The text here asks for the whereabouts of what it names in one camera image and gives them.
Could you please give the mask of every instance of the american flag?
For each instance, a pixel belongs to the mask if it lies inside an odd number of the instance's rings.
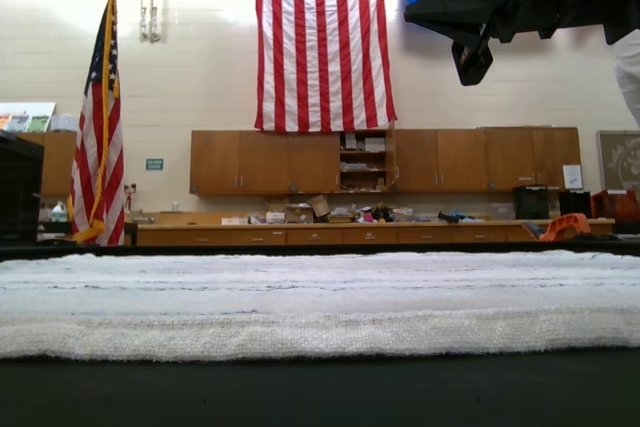
[[[74,239],[124,242],[124,159],[120,122],[116,0],[109,0],[84,89],[71,172]]]
[[[256,0],[260,130],[339,132],[396,119],[384,0]]]

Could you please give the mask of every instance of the bottle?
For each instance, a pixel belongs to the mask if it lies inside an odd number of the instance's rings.
[[[66,222],[67,221],[67,208],[64,203],[58,202],[58,204],[51,211],[52,222]]]

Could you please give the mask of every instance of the wooden counter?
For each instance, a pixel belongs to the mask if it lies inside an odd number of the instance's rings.
[[[536,221],[548,225],[551,221]],[[592,232],[610,234],[613,220],[592,220]],[[339,245],[533,242],[523,221],[389,224],[140,225],[140,246]]]

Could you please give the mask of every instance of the red and white stripes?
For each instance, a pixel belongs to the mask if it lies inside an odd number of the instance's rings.
[[[257,0],[256,128],[352,131],[396,119],[384,0]]]

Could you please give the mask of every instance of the upper cabinet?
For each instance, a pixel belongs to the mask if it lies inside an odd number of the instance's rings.
[[[228,194],[240,185],[240,132],[191,132],[190,192],[198,195]]]
[[[533,154],[536,183],[563,190],[563,166],[581,164],[578,129],[533,130]]]
[[[289,191],[340,190],[340,135],[292,135],[288,141]]]
[[[438,190],[438,136],[436,130],[396,130],[398,192]]]
[[[194,131],[191,193],[282,194],[339,189],[340,137]]]
[[[481,192],[488,189],[487,155],[483,130],[439,130],[439,189]]]
[[[240,133],[240,191],[281,193],[289,190],[288,137]]]
[[[509,192],[532,184],[563,189],[568,164],[580,164],[577,129],[389,129],[348,137],[198,131],[192,133],[191,192]]]
[[[485,138],[491,189],[507,191],[537,182],[530,129],[486,129]]]

